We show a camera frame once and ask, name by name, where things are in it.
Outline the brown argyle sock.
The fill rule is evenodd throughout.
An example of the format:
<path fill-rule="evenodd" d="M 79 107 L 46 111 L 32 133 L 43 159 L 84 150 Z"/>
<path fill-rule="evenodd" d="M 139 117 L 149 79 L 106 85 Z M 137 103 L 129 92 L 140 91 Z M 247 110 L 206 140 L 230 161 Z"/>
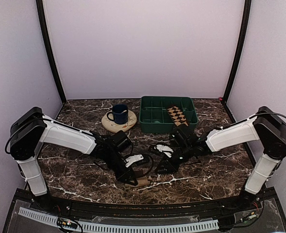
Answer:
<path fill-rule="evenodd" d="M 189 126 L 189 122 L 185 117 L 183 111 L 176 105 L 171 105 L 167 108 L 168 115 L 171 120 L 175 124 L 175 126 L 179 127 L 182 125 Z"/>

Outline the green divided plastic tray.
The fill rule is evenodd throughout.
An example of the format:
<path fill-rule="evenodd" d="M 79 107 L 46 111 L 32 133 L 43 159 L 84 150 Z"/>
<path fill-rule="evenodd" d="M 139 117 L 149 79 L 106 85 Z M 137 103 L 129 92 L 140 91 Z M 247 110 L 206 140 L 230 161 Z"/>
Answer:
<path fill-rule="evenodd" d="M 143 96 L 140 102 L 139 122 L 143 133 L 171 133 L 176 126 L 168 108 L 176 106 L 185 116 L 191 129 L 199 120 L 193 100 L 189 97 Z"/>

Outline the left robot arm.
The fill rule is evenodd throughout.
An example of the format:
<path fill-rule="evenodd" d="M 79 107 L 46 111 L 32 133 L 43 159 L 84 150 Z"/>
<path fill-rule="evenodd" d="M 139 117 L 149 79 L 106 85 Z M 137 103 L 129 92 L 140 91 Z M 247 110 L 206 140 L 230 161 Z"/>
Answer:
<path fill-rule="evenodd" d="M 108 136 L 77 129 L 43 114 L 41 108 L 33 107 L 11 126 L 4 150 L 17 162 L 32 194 L 37 197 L 37 204 L 46 212 L 54 210 L 56 201 L 48 195 L 48 187 L 35 157 L 39 143 L 55 144 L 98 157 L 113 170 L 119 182 L 138 184 L 131 167 L 137 159 L 127 162 L 121 155 L 132 144 L 125 132 Z"/>

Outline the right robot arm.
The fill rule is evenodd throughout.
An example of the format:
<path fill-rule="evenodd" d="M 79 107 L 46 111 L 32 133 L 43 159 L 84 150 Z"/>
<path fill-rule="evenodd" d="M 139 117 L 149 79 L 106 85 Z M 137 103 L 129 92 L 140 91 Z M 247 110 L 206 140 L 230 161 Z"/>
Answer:
<path fill-rule="evenodd" d="M 155 170 L 158 174 L 175 173 L 192 157 L 209 155 L 239 144 L 261 143 L 262 155 L 245 182 L 244 193 L 235 200 L 235 206 L 241 211 L 253 204 L 253 195 L 260 191 L 286 157 L 286 116 L 266 106 L 246 119 L 214 128 L 200 136 L 194 133 L 176 106 L 169 108 L 168 113 L 175 126 L 172 137 L 178 148 L 163 156 Z"/>

